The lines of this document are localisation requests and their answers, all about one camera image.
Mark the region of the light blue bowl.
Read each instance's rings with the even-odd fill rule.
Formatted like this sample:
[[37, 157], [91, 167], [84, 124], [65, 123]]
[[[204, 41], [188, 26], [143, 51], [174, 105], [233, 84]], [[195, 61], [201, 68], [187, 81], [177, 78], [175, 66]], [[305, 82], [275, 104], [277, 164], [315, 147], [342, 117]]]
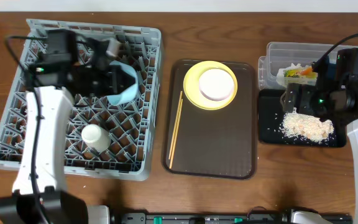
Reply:
[[118, 94], [107, 96], [110, 104], [117, 106], [136, 99], [139, 91], [139, 78], [135, 69], [130, 65], [118, 61], [111, 62], [110, 66], [119, 67], [124, 74], [124, 78], [130, 80], [130, 84], [128, 84], [123, 91]]

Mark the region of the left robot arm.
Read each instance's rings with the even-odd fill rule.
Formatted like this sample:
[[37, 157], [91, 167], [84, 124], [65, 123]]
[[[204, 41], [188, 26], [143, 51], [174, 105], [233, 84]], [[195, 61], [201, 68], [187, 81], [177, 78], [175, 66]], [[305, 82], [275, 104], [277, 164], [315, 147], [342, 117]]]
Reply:
[[107, 206], [89, 206], [67, 192], [64, 152], [75, 96], [132, 101], [135, 70], [117, 60], [120, 42], [68, 29], [48, 30], [46, 51], [23, 67], [27, 122], [22, 160], [12, 194], [0, 197], [3, 223], [110, 223]]

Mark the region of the white cup with rice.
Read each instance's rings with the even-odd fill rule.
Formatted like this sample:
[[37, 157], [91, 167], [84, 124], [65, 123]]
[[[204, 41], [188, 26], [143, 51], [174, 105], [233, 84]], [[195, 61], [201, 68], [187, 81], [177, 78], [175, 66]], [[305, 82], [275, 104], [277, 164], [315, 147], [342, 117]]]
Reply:
[[81, 137], [83, 142], [97, 152], [103, 152], [111, 144], [109, 133], [96, 124], [89, 124], [82, 129]]

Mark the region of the green snack wrapper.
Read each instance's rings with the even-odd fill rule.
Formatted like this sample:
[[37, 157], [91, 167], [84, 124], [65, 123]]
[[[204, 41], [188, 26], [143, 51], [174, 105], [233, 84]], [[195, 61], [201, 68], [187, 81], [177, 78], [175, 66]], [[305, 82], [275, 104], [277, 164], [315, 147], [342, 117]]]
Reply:
[[291, 68], [284, 71], [286, 78], [317, 78], [318, 74], [311, 67]]

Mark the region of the white small bowl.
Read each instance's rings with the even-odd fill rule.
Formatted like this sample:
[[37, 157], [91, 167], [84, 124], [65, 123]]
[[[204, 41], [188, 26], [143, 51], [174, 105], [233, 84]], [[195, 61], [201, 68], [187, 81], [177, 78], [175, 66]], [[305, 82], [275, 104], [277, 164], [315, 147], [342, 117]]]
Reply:
[[198, 85], [201, 94], [212, 101], [225, 100], [234, 92], [233, 78], [227, 71], [218, 68], [202, 73]]

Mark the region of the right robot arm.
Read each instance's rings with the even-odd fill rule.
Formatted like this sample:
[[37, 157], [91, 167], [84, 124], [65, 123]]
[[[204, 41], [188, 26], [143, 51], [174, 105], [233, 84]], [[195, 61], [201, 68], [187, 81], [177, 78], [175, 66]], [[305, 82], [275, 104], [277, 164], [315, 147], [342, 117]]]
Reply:
[[315, 85], [289, 83], [284, 111], [296, 111], [345, 126], [349, 138], [356, 190], [354, 223], [358, 223], [358, 48], [342, 49], [336, 63], [324, 55], [312, 64], [318, 74]]

